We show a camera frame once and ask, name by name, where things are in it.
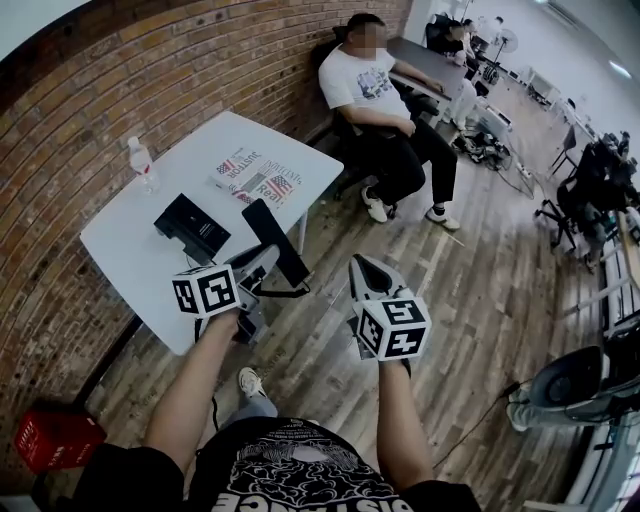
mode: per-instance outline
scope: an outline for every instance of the brick wall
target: brick wall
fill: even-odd
[[[0,62],[0,493],[32,483],[17,419],[72,401],[132,316],[78,238],[132,177],[127,138],[157,157],[231,109],[304,139],[310,49],[359,11],[396,34],[410,3],[93,0]]]

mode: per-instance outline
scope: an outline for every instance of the newspaper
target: newspaper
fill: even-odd
[[[271,210],[278,210],[302,185],[302,177],[267,155],[241,147],[216,166],[206,183],[247,204],[264,199]]]

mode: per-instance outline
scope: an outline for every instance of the red box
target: red box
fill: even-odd
[[[29,410],[15,438],[18,453],[34,473],[84,466],[107,434],[86,412]]]

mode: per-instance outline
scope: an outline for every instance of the office chair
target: office chair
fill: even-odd
[[[542,201],[540,209],[534,213],[535,217],[544,215],[555,221],[558,225],[558,237],[551,242],[551,248],[555,249],[562,240],[563,235],[567,235],[571,243],[569,252],[573,252],[576,248],[573,235],[577,232],[584,232],[592,224],[602,222],[608,218],[608,212],[600,213],[594,221],[587,221],[583,218],[584,205],[591,200],[590,197],[597,189],[600,180],[604,180],[605,173],[602,169],[602,158],[599,155],[597,146],[589,144],[577,165],[571,172],[569,177],[565,179],[556,193],[557,204],[549,199]],[[569,185],[576,182],[573,188],[569,189]],[[545,207],[549,206],[551,212],[545,211]]]
[[[570,149],[575,148],[577,143],[578,142],[576,141],[576,129],[575,129],[575,126],[571,125],[569,127],[569,131],[567,132],[567,135],[564,138],[564,141],[562,141],[562,151],[560,152],[558,157],[553,161],[553,163],[551,164],[551,167],[556,165],[556,163],[558,162],[558,160],[560,160],[560,158],[562,158],[563,156],[564,158],[562,159],[558,167],[556,167],[554,171],[551,173],[551,176],[557,173],[560,167],[562,167],[562,164],[564,164],[567,160],[569,160],[569,163],[573,165],[573,170],[575,170],[576,167],[578,167],[578,164],[576,164],[567,153]]]

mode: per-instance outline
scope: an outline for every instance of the white wall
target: white wall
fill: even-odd
[[[0,60],[38,30],[89,0],[0,0]]]

